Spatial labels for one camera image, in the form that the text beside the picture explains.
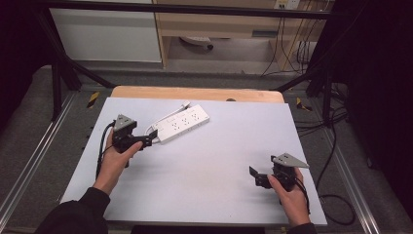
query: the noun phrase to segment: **electrical outlet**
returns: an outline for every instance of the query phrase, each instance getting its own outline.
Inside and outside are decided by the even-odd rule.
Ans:
[[[286,5],[288,4],[288,0],[277,0],[274,9],[286,9]]]
[[[165,143],[207,122],[209,116],[199,105],[195,105],[152,125],[152,129],[158,130],[158,139]]]
[[[287,10],[297,10],[298,4],[300,4],[300,0],[288,0],[285,8]]]

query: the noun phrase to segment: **gray carpet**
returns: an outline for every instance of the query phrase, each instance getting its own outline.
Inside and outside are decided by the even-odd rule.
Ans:
[[[283,84],[291,77],[266,77],[256,75],[217,75],[196,73],[167,72],[108,72],[100,71],[104,78],[122,85],[169,86],[169,87],[203,87],[203,88],[251,88],[268,90]],[[84,83],[93,85],[89,79]],[[14,181],[19,176],[25,162],[36,147],[41,135],[46,131],[52,116],[52,99],[50,95],[51,78],[48,70],[40,70],[30,92],[22,106],[15,113],[8,128],[0,136],[0,199],[4,201]],[[302,92],[306,83],[295,87],[284,94],[285,101],[290,104],[294,120],[317,121],[314,111],[306,111],[295,107],[296,97],[307,101]],[[59,132],[50,146],[39,169],[21,198],[8,227],[36,227],[44,216],[58,204],[57,198],[63,194],[82,154],[82,147],[88,141],[91,127],[96,121],[105,97],[110,95],[106,90],[100,93],[94,108],[86,105],[93,91],[78,93],[73,106],[65,118]],[[413,225],[404,209],[389,188],[379,171],[366,167],[365,156],[358,145],[351,123],[342,122],[337,125],[339,145],[346,156],[357,182],[376,218],[383,233],[413,233]],[[330,148],[322,131],[301,137],[304,152],[311,166],[311,173],[316,179],[330,152]],[[348,198],[342,178],[337,172],[334,161],[331,162],[320,184],[320,193],[334,193]],[[325,211],[340,220],[350,218],[349,211],[342,202],[326,200]],[[112,224],[113,229],[129,229],[127,225]],[[342,226],[328,221],[328,226],[319,227],[320,233],[363,233],[358,219],[350,226]]]

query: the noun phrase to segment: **power strip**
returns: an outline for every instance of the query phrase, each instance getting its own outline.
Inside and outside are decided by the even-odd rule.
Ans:
[[[158,130],[158,139],[165,143],[207,122],[209,116],[199,105],[195,105],[152,125],[152,129]]]

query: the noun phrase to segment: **hand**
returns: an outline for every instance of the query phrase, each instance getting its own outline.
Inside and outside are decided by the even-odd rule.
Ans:
[[[303,181],[303,175],[300,170],[295,168],[297,178]],[[267,175],[271,186],[279,195],[282,201],[282,207],[289,220],[289,225],[295,227],[301,224],[309,223],[310,217],[307,211],[306,198],[297,185],[294,185],[290,192],[285,191],[280,182],[272,175]]]
[[[107,150],[103,155],[99,176],[94,182],[94,188],[105,192],[107,195],[110,195],[118,183],[119,176],[121,176],[128,160],[142,147],[142,142],[137,142],[121,154],[112,146],[112,136],[113,130],[107,137],[105,147]]]

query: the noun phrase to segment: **wire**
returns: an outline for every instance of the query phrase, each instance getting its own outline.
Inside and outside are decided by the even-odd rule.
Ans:
[[[267,73],[267,74],[263,75],[262,77],[264,77],[264,76],[268,76],[268,75],[272,75],[272,74],[286,73],[286,72],[297,72],[297,71],[296,71],[296,70],[288,70],[288,71],[274,71],[274,72]]]
[[[349,221],[341,221],[341,220],[338,220],[338,219],[332,217],[332,216],[331,216],[330,214],[328,214],[327,212],[324,212],[325,216],[326,216],[327,218],[329,218],[330,220],[332,220],[333,222],[338,223],[338,224],[341,224],[341,225],[344,225],[344,226],[348,226],[348,225],[353,224],[353,223],[356,221],[356,213],[355,213],[355,209],[353,208],[353,205],[352,205],[349,201],[347,201],[346,199],[344,199],[343,197],[340,197],[340,196],[335,195],[335,194],[325,194],[325,195],[320,195],[319,198],[322,198],[322,199],[324,199],[324,198],[337,198],[337,199],[343,201],[344,203],[346,203],[346,205],[347,205],[348,207],[350,207],[350,209],[351,209],[351,211],[352,211],[352,218],[351,218]]]
[[[347,112],[344,113],[340,113],[338,114],[336,117],[331,118],[331,120],[329,120],[328,122],[324,122],[324,121],[314,121],[314,122],[305,122],[305,121],[294,121],[295,124],[312,124],[312,126],[297,126],[296,125],[296,129],[297,129],[297,133],[303,133],[303,135],[301,135],[300,137],[309,135],[317,130],[320,130],[322,128],[324,128],[327,125],[331,125],[331,124],[336,124],[339,123],[340,121],[346,119],[348,116]]]
[[[106,126],[106,128],[104,129],[104,131],[103,131],[102,139],[100,140],[99,155],[98,155],[98,157],[97,157],[96,178],[97,178],[97,176],[99,176],[99,173],[100,173],[100,168],[101,168],[101,165],[102,165],[102,156],[103,156],[104,152],[106,152],[107,149],[109,149],[110,147],[113,146],[113,144],[110,145],[109,147],[107,147],[107,148],[102,152],[102,150],[103,150],[103,143],[104,143],[104,140],[106,139],[106,132],[109,130],[109,128],[115,126],[115,122],[116,122],[116,121],[114,120],[112,123],[108,124],[108,125]]]
[[[335,110],[333,111],[333,113],[332,113],[332,116],[331,116],[332,121],[330,121],[330,123],[331,123],[330,126],[331,126],[331,130],[332,130],[332,132],[333,132],[333,138],[334,138],[334,139],[333,139],[333,146],[332,146],[332,148],[331,148],[330,154],[328,155],[328,159],[327,159],[327,161],[325,162],[324,167],[323,167],[322,170],[321,170],[321,173],[319,174],[319,178],[317,179],[317,182],[316,182],[316,191],[319,191],[319,183],[321,182],[322,176],[324,175],[324,173],[325,173],[325,171],[326,171],[326,169],[327,169],[327,167],[328,167],[331,159],[333,158],[334,151],[335,151],[336,144],[337,144],[337,134],[336,134],[336,131],[335,131],[335,128],[334,128],[334,121],[333,121],[333,120],[334,120],[334,116],[335,116],[335,114],[336,114],[336,112],[337,112],[338,110],[343,109],[343,108],[344,108],[344,107],[340,107],[340,108],[335,109]],[[356,220],[356,212],[355,212],[355,209],[354,209],[354,207],[353,207],[352,204],[350,204],[345,198],[340,197],[340,196],[335,195],[335,194],[323,194],[323,195],[319,195],[319,198],[326,198],[326,197],[334,197],[334,198],[338,198],[338,199],[344,201],[344,202],[350,207],[350,210],[351,210],[351,213],[352,213],[352,219],[351,219],[350,221],[340,221],[340,220],[337,220],[337,219],[333,218],[333,217],[332,217],[331,215],[329,215],[326,211],[324,211],[324,214],[325,214],[325,216],[326,216],[327,218],[329,218],[329,219],[332,220],[333,222],[336,222],[336,223],[341,224],[341,225],[351,225],[351,224],[353,224],[353,223],[355,222],[355,220]]]
[[[328,7],[328,4],[330,3],[330,0],[327,0],[327,4],[325,5],[325,7],[324,7],[324,12],[325,12],[325,10],[327,10],[327,7]]]
[[[297,53],[295,53],[295,59],[297,60],[298,64],[300,64],[300,68],[301,69],[301,74],[304,74],[304,62],[300,62],[300,51],[301,49],[301,45],[303,44],[302,41],[300,41],[300,44],[298,44],[298,49],[297,49]]]
[[[306,201],[307,201],[307,211],[310,214],[310,199],[309,199],[309,195],[307,194],[307,189],[304,186],[303,181],[301,181],[299,178],[296,177],[294,179],[294,183],[300,188],[301,192],[303,192],[304,197],[306,198]]]
[[[279,28],[277,29],[276,48],[274,49],[273,58],[271,58],[270,64],[268,64],[267,69],[265,69],[265,71],[264,71],[259,77],[266,76],[266,75],[264,75],[265,72],[267,72],[267,70],[270,68],[271,64],[273,64],[273,62],[274,62],[274,58],[276,57],[276,53],[277,53],[277,46],[278,46],[278,44],[279,44],[279,32],[280,32],[280,26],[281,26],[281,25],[282,25],[282,19],[280,19],[280,21],[279,21]]]
[[[303,62],[299,62],[300,64],[304,63],[304,62],[308,63],[310,61],[310,46],[311,46],[311,44],[309,42],[309,38],[310,38],[310,35],[313,32],[313,30],[314,30],[314,28],[315,28],[315,26],[318,22],[319,21],[316,19],[314,21],[312,27],[310,28],[310,31],[308,32],[307,36],[305,37],[304,41],[300,41],[300,44],[299,44],[299,47],[298,47],[298,53],[297,53],[297,56],[296,56],[298,62],[299,62],[299,58],[301,58],[303,60]]]
[[[283,38],[283,30],[284,30],[284,28],[285,28],[285,18],[283,18],[283,20],[282,20],[282,38]],[[285,55],[285,58],[286,58],[286,60],[288,61],[289,65],[291,66],[291,68],[292,68],[295,72],[298,72],[299,70],[296,70],[296,69],[294,68],[294,66],[293,66],[292,63],[291,63],[291,60],[289,59],[288,55],[286,54],[286,52],[285,52],[285,50],[284,50],[284,48],[283,48],[283,44],[281,44],[281,46],[282,46],[282,52],[283,52],[283,54]]]

